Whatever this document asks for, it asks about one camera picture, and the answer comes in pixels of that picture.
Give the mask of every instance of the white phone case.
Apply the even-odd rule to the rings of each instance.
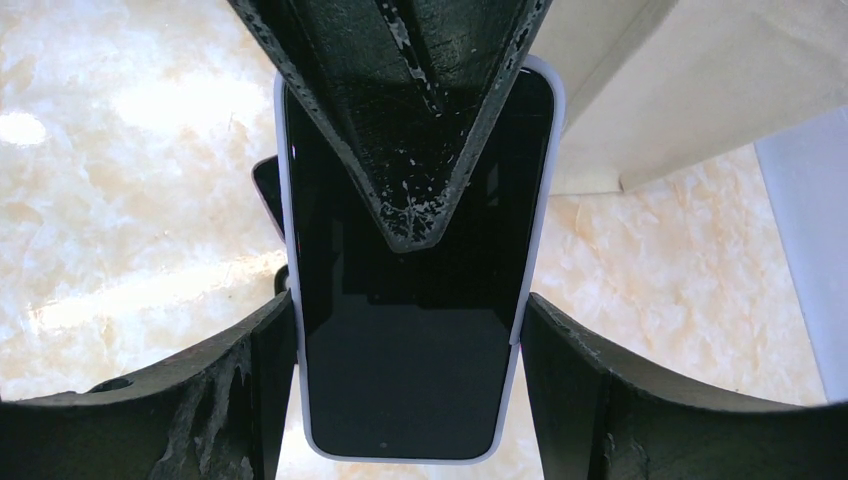
[[[309,445],[315,452],[326,458],[345,462],[370,462],[370,463],[415,463],[415,464],[436,464],[436,465],[470,465],[481,462],[489,458],[498,448],[501,435],[503,432],[504,420],[506,417],[507,405],[509,404],[509,394],[512,390],[512,382],[515,376],[515,367],[518,362],[519,354],[519,335],[521,332],[521,324],[524,319],[524,308],[527,299],[530,296],[530,283],[533,279],[533,271],[536,266],[536,255],[539,250],[539,239],[542,234],[542,223],[545,218],[545,209],[548,203],[548,192],[550,191],[551,181],[553,179],[554,168],[556,167],[556,156],[559,147],[559,139],[562,133],[563,123],[565,121],[565,89],[562,85],[562,80],[554,69],[545,63],[543,60],[532,55],[528,55],[524,61],[524,68],[541,74],[548,84],[551,86],[554,97],[554,115],[551,123],[550,139],[548,141],[548,149],[545,155],[544,169],[542,172],[542,183],[539,188],[539,198],[536,203],[536,212],[533,219],[533,229],[530,235],[530,250],[527,253],[527,263],[524,267],[524,279],[521,283],[521,291],[518,296],[518,304],[515,311],[515,320],[513,323],[512,333],[510,334],[510,345],[512,345],[509,355],[509,366],[507,367],[506,379],[504,381],[504,389],[501,394],[501,405],[498,413],[497,427],[495,436],[492,441],[492,446],[483,455],[469,460],[432,460],[432,459],[402,459],[402,458],[353,458],[340,457],[331,455],[322,451],[312,439],[312,422],[309,415],[309,383],[307,380],[307,369],[309,366],[306,363],[306,337],[303,327],[303,309],[301,303],[300,281],[298,275],[297,255],[289,253],[289,282],[292,294],[292,300],[295,307],[295,315],[297,320],[297,359],[300,370],[300,392],[301,403],[303,405],[303,427],[306,433],[306,439]],[[286,123],[285,123],[285,102],[283,93],[285,91],[285,81],[282,75],[277,73],[274,82],[274,111],[277,125],[277,156],[280,165],[280,194],[283,199],[283,224],[285,226],[286,249],[288,252],[296,252],[297,235],[294,230],[294,215],[292,213],[291,201],[291,183],[289,178],[289,152],[288,140],[286,138]]]

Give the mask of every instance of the screw hole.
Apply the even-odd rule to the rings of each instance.
[[[127,380],[126,378],[113,378],[112,380],[106,380],[101,384],[95,385],[88,393],[114,392],[115,390],[127,388],[132,383],[132,380]]]

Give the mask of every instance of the smartphone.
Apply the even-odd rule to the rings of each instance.
[[[393,252],[338,156],[275,86],[303,417],[344,461],[469,464],[500,439],[565,114],[530,57],[450,225]]]

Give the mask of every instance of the marble floor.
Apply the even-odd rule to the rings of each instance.
[[[275,151],[273,73],[222,1],[0,4],[4,400],[87,390],[271,298],[286,252],[250,173]],[[554,198],[534,290],[683,374],[824,401],[750,146]],[[280,478],[541,478],[522,375],[500,449],[470,467],[325,460],[297,389]]]

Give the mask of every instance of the scratched black plastic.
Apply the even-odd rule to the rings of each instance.
[[[550,0],[230,0],[392,250],[438,243]]]

